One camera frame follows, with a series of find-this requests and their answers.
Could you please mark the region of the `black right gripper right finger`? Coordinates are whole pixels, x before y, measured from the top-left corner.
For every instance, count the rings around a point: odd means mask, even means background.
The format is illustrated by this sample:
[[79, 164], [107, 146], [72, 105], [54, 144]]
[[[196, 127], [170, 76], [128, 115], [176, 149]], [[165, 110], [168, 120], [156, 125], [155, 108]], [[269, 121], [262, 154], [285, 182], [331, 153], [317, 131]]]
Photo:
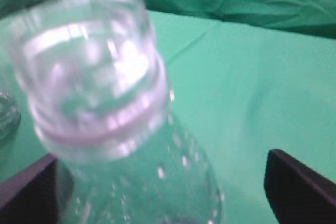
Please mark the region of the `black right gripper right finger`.
[[278, 223], [335, 223], [335, 183], [283, 150], [268, 152], [264, 191]]

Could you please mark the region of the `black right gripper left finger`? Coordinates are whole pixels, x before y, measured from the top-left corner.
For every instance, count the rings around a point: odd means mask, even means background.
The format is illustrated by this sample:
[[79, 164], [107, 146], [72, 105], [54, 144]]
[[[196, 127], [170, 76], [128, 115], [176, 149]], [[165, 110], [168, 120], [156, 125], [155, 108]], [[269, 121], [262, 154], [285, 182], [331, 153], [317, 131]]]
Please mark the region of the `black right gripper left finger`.
[[1, 182], [1, 223], [57, 223], [56, 164], [47, 154]]

